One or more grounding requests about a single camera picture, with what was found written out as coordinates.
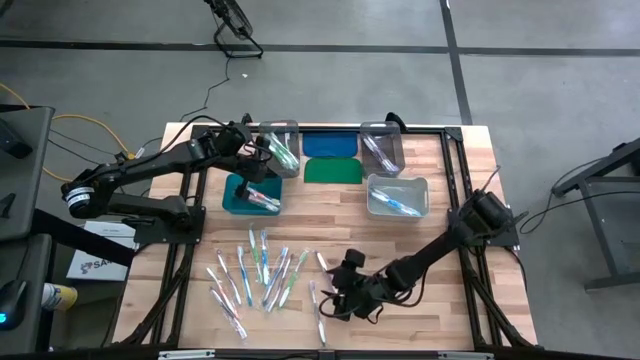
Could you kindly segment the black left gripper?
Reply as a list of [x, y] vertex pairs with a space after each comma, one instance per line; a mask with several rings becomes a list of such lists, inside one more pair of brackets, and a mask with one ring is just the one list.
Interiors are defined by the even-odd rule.
[[266, 155], [267, 153], [262, 150], [255, 150], [253, 154], [238, 156], [237, 174], [247, 181], [236, 187], [236, 197], [243, 198], [251, 194], [249, 182], [262, 183], [265, 179], [277, 177], [277, 174], [268, 167]]

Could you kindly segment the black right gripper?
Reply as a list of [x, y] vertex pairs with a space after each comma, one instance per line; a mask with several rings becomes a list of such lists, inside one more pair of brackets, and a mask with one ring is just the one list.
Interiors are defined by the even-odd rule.
[[332, 280], [339, 279], [339, 284], [332, 283], [331, 286], [335, 293], [339, 293], [340, 318], [367, 318], [384, 303], [399, 302], [398, 292], [390, 287], [387, 278], [379, 274], [363, 275], [352, 269], [332, 269], [328, 274]]

